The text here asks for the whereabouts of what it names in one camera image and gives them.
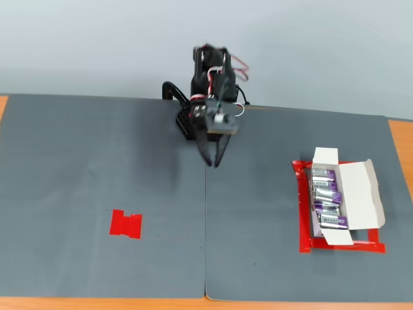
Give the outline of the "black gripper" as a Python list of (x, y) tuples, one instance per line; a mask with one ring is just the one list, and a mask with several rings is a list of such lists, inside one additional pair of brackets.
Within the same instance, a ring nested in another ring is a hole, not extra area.
[[(214, 164), (215, 168), (219, 167), (227, 145), (230, 141), (230, 135), (222, 134), (216, 141), (216, 135), (207, 132), (207, 101), (193, 100), (190, 102), (189, 120), (194, 128), (197, 149), (206, 163), (211, 167)], [(216, 142), (215, 160), (211, 157), (209, 151), (209, 143)]]

